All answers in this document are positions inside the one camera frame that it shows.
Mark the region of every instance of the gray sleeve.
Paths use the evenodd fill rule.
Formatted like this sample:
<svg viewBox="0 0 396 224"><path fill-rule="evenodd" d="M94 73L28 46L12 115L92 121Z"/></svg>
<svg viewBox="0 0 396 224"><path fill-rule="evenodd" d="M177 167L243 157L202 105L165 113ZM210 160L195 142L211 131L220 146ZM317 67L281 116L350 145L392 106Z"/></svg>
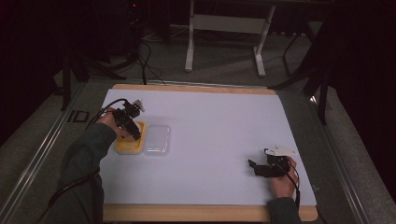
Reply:
<svg viewBox="0 0 396 224"><path fill-rule="evenodd" d="M292 198L278 198L267 204L273 224L301 223L298 209Z"/></svg>
<svg viewBox="0 0 396 224"><path fill-rule="evenodd" d="M114 131L95 123L67 149L59 188L90 175L99 168L100 160L116 139ZM102 223L104 193L99 175L62 194L49 210L46 223Z"/></svg>

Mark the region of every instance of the gray carpet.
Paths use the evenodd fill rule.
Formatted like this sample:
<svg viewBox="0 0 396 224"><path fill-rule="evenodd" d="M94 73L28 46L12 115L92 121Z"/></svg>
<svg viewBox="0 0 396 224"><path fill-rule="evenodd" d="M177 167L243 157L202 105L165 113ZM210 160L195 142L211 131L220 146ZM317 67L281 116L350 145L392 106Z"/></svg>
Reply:
<svg viewBox="0 0 396 224"><path fill-rule="evenodd" d="M253 61L252 46L258 41L257 36L250 35L243 40L213 42L207 41L212 34L199 33L195 43L193 70L184 72L184 62L187 50L185 35L175 35L171 43L163 41L146 41L151 48L148 65L156 76L161 76L167 84L173 82L192 82L236 86L268 86L285 80L286 76L281 62L282 50L288 45L290 38L283 35L270 35L263 49L263 59L267 72L265 78L258 77ZM158 40L158 36L148 37ZM288 53L290 69L295 69L309 48L309 41L299 37ZM149 55L148 48L141 47L141 55ZM121 76L128 77L125 83L141 82L142 69L136 63L129 69L118 71ZM93 75L86 84L77 100L71 105L71 111L88 111L90 116L100 108L106 95L106 90L114 83L100 74ZM148 78L158 79L146 69ZM301 94L304 81L296 83L278 94L287 113L290 127L300 150L305 168L311 183L315 185L318 210L328 223L393 223L396 219L395 204L389 197L385 187L371 163L364 145L356 133L345 110L330 89L326 119L328 126L318 123L312 105ZM17 183L23 168L40 147L53 122L59 115L62 99L51 96L30 117L21 128L7 141L0 150L0 202L3 206L7 196ZM41 169L35 176L31 187L16 207L9 223L34 223L44 211L48 199L55 191L59 176L59 164L64 151L81 134L86 127L84 122L64 121L62 131L52 146ZM341 160L334 161L335 156ZM345 172L352 188L343 185L345 181L340 174ZM361 212L354 210L354 205L347 197L352 193L359 199L366 215L366 221L361 221ZM322 223L320 219L312 223Z"/></svg>

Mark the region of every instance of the yellow sponge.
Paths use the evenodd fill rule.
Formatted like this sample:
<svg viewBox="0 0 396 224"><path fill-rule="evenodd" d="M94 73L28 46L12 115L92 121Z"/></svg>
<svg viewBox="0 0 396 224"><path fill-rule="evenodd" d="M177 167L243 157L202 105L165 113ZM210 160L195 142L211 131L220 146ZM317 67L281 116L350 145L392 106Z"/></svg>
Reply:
<svg viewBox="0 0 396 224"><path fill-rule="evenodd" d="M140 126L141 136L134 140L132 136L127 138L118 137L116 140L115 149L120 154L139 154L142 152L143 143L146 137L146 124L142 121L137 121L136 124Z"/></svg>

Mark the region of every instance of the table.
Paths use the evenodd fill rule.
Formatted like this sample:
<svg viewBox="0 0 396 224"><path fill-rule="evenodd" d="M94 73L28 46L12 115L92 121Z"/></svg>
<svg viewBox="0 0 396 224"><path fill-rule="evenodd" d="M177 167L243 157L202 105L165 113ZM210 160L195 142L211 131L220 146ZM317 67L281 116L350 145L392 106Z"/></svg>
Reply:
<svg viewBox="0 0 396 224"><path fill-rule="evenodd" d="M115 90L145 91L186 91L219 92L237 94L275 94L266 89L234 89L203 87L164 87L116 85ZM318 217L316 207L301 206L302 220L315 220ZM268 221L269 215L262 205L218 205L218 204L119 204L104 205L104 221Z"/></svg>

